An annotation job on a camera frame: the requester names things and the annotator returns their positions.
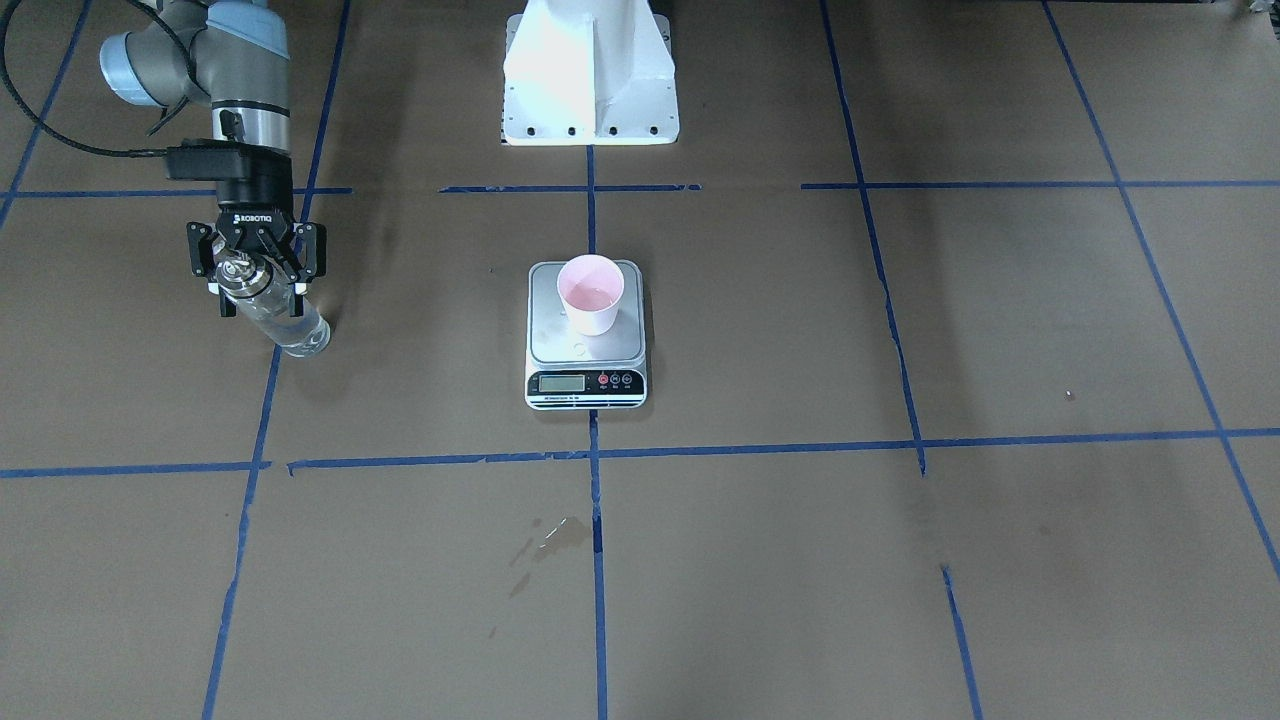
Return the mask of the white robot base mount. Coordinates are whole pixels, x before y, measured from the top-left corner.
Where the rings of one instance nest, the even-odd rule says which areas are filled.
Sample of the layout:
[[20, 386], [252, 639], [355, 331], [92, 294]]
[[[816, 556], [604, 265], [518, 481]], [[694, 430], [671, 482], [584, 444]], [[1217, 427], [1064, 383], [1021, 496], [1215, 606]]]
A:
[[657, 146], [681, 135], [666, 13], [649, 1], [527, 1], [506, 22], [500, 140]]

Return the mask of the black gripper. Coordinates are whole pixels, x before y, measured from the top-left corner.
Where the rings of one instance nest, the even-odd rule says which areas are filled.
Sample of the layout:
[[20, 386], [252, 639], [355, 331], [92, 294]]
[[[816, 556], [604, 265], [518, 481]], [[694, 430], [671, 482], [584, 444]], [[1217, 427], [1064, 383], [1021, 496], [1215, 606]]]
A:
[[218, 297], [220, 316], [234, 318], [238, 307], [214, 261], [218, 240], [225, 251], [261, 255], [283, 268], [285, 310], [291, 318], [302, 318], [310, 307], [310, 286], [317, 272], [326, 270], [326, 228], [294, 219], [291, 183], [284, 179], [218, 179], [215, 197], [216, 220], [211, 225], [191, 222], [187, 243], [192, 275]]

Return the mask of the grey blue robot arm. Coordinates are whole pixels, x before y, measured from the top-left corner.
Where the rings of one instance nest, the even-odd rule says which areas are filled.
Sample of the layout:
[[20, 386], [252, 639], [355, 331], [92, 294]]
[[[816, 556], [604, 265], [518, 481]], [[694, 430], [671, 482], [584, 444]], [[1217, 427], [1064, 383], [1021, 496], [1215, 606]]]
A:
[[325, 234], [294, 211], [284, 20], [262, 1], [161, 1], [145, 29], [106, 38], [99, 64], [125, 102], [210, 111], [211, 135], [168, 147], [165, 168], [215, 188], [216, 220], [191, 223], [187, 243], [221, 314], [276, 293], [282, 313], [302, 316], [325, 272]]

